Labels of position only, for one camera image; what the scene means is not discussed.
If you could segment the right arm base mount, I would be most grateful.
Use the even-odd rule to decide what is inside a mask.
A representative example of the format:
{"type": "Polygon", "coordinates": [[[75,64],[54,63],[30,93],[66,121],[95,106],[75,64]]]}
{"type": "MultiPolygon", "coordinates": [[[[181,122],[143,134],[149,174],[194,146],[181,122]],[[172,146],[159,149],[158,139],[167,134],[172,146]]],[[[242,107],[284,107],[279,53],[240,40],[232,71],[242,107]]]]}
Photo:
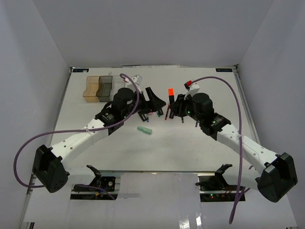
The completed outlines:
{"type": "Polygon", "coordinates": [[[216,176],[199,176],[195,185],[199,188],[200,201],[211,202],[234,202],[236,185],[228,185],[216,176]]]}

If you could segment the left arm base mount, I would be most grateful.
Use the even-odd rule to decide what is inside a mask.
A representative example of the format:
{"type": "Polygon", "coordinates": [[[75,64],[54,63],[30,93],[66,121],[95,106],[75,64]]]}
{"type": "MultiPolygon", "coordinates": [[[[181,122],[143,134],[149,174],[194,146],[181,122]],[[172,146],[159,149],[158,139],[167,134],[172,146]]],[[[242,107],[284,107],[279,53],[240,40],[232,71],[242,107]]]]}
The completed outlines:
{"type": "Polygon", "coordinates": [[[116,200],[117,197],[116,177],[96,177],[89,185],[74,185],[70,195],[74,200],[116,200]]]}

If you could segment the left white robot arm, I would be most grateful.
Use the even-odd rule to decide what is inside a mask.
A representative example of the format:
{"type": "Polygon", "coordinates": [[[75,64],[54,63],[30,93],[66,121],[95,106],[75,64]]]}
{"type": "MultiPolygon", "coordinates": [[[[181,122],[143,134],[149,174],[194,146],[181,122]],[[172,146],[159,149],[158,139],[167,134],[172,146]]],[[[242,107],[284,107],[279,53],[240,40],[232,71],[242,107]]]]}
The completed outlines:
{"type": "Polygon", "coordinates": [[[37,148],[32,171],[50,193],[59,191],[68,181],[68,165],[94,143],[108,137],[123,126],[128,115],[138,113],[140,117],[161,111],[166,105],[150,87],[146,88],[148,100],[143,93],[132,89],[120,88],[113,100],[105,104],[102,110],[80,132],[50,147],[37,148]]]}

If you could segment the green cap black highlighter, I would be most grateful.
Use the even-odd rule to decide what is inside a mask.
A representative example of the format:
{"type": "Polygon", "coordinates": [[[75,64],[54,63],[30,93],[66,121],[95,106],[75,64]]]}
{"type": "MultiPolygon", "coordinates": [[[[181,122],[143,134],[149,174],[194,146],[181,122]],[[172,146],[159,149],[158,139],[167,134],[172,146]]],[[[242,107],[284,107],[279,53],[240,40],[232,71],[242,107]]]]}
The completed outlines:
{"type": "Polygon", "coordinates": [[[174,118],[173,112],[170,112],[169,118],[170,118],[170,119],[173,119],[173,118],[174,118]]]}

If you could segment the blue cap black highlighter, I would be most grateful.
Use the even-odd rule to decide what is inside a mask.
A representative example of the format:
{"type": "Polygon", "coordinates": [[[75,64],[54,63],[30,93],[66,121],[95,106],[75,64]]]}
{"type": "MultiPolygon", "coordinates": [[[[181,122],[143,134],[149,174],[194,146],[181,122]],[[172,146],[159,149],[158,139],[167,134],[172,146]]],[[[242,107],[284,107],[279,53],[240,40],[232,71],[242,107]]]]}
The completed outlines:
{"type": "Polygon", "coordinates": [[[139,117],[143,122],[147,121],[147,115],[141,112],[138,112],[139,117]]]}

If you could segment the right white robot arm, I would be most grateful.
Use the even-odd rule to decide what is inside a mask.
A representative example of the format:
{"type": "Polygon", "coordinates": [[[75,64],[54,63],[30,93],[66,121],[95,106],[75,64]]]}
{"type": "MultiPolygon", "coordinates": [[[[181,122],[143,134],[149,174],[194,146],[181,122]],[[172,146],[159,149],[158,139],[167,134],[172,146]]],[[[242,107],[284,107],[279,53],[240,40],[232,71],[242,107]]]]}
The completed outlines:
{"type": "Polygon", "coordinates": [[[195,120],[204,134],[238,153],[256,169],[256,174],[250,177],[218,175],[215,184],[220,190],[227,190],[232,183],[237,183],[258,190],[267,200],[276,203],[297,184],[293,158],[287,153],[280,155],[268,150],[242,136],[227,118],[214,111],[207,94],[180,94],[170,104],[170,109],[177,117],[189,116],[195,120]]]}

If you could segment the orange cap black highlighter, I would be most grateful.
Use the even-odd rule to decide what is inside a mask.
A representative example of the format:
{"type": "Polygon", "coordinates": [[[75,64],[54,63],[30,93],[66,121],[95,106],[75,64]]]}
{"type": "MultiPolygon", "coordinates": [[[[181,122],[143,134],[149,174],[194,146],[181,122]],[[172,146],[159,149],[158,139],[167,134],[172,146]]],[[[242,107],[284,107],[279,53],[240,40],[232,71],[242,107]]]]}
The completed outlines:
{"type": "Polygon", "coordinates": [[[173,104],[174,103],[174,89],[173,88],[168,89],[168,96],[169,96],[169,104],[173,104]]]}

